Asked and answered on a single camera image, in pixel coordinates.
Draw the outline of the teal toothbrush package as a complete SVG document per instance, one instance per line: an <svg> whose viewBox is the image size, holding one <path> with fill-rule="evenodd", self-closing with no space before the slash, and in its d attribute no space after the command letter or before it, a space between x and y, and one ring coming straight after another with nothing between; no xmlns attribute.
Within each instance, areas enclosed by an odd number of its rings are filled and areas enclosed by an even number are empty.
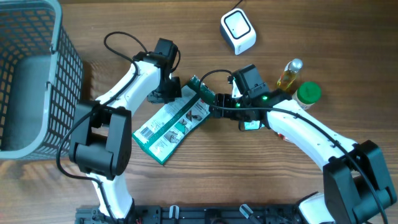
<svg viewBox="0 0 398 224"><path fill-rule="evenodd" d="M253 131L264 128L265 126L260 121L240 121L238 124L238 129L240 131Z"/></svg>

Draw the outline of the red white Kleenex tissue pack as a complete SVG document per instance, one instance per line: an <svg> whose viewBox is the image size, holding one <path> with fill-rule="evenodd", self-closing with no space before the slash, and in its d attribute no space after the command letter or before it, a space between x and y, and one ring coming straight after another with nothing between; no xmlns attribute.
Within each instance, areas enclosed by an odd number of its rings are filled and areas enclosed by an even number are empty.
<svg viewBox="0 0 398 224"><path fill-rule="evenodd" d="M278 135L278 137L279 138L281 138L283 141L286 141L286 142L289 142L289 143L292 143L292 141L291 140L289 140L286 136L284 136L283 134L281 134L281 133L277 133L277 135Z"/></svg>

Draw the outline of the green white sponge package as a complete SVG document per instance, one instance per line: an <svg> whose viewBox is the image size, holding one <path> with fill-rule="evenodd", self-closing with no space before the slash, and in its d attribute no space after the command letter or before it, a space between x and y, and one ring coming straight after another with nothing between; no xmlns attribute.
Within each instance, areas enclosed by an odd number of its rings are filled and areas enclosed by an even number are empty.
<svg viewBox="0 0 398 224"><path fill-rule="evenodd" d="M167 103L132 134L137 145L163 165L184 138L209 117L209 105L202 99L215 94L196 76L181 89L182 96Z"/></svg>

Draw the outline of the clear Vim dish soap bottle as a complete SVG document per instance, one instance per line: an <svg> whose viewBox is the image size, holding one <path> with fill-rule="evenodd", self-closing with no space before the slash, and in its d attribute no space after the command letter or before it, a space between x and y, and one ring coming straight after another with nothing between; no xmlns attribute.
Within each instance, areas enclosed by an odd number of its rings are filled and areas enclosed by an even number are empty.
<svg viewBox="0 0 398 224"><path fill-rule="evenodd" d="M276 83L276 88L286 91L287 93L293 93L297 88L296 79L300 76L300 72L303 68L303 62L299 58L291 60L284 68L282 75Z"/></svg>

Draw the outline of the green lid white jar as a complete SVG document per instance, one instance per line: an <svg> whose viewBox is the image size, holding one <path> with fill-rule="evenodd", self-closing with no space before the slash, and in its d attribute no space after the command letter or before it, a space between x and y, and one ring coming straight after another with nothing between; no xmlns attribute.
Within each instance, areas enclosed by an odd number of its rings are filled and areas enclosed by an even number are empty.
<svg viewBox="0 0 398 224"><path fill-rule="evenodd" d="M292 95L292 98L303 110L307 110L315 104L321 96L322 90L318 84L315 82L304 82Z"/></svg>

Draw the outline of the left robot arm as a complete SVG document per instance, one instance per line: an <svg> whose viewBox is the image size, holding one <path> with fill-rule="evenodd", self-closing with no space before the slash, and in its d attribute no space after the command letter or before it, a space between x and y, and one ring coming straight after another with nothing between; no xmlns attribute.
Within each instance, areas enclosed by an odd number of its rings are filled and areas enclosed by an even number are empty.
<svg viewBox="0 0 398 224"><path fill-rule="evenodd" d="M171 74L180 60L178 47L159 39L128 59L130 70L106 94L76 106L69 160L93 183L99 205L76 210L76 223L135 223L135 204L124 171L131 157L132 116L144 100L170 103L181 97L181 84Z"/></svg>

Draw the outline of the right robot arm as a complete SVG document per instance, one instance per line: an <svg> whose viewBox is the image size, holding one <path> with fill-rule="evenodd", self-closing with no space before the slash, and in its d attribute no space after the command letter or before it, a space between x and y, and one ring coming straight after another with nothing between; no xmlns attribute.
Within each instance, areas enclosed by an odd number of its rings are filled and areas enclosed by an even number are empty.
<svg viewBox="0 0 398 224"><path fill-rule="evenodd" d="M397 202L397 194L381 148L367 140L346 138L308 114L281 89L269 91L255 65L228 73L239 95L218 93L210 100L216 118L260 126L285 136L323 173L323 191L303 198L292 219L296 223L368 223Z"/></svg>

